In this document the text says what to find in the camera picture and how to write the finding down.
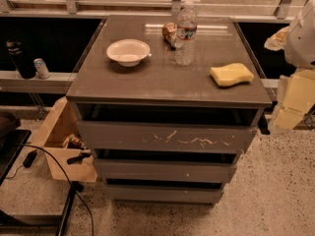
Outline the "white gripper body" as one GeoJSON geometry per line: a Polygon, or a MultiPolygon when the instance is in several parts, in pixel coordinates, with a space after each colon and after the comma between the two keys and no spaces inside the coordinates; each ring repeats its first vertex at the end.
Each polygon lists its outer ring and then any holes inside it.
{"type": "Polygon", "coordinates": [[[273,110],[271,119],[268,124],[269,131],[272,134],[286,133],[289,129],[282,129],[275,125],[275,118],[281,109],[284,109],[284,97],[289,82],[289,77],[280,76],[277,87],[277,104],[273,110]]]}

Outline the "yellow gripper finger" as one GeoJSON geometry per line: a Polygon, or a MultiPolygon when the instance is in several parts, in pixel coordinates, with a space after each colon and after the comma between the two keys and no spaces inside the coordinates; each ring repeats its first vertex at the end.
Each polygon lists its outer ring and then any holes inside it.
{"type": "Polygon", "coordinates": [[[315,104],[315,72],[303,70],[294,73],[288,80],[283,107],[301,115],[315,104]]]}
{"type": "Polygon", "coordinates": [[[293,129],[303,119],[303,115],[292,109],[281,109],[275,118],[275,125],[282,129],[293,129]]]}

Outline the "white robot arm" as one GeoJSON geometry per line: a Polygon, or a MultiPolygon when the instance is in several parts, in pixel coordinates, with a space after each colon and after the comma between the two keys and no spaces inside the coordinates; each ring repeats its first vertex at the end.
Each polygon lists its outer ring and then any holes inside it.
{"type": "Polygon", "coordinates": [[[296,70],[278,87],[272,127],[294,129],[315,104],[315,0],[309,0],[288,27],[269,37],[264,47],[284,52],[296,70]]]}

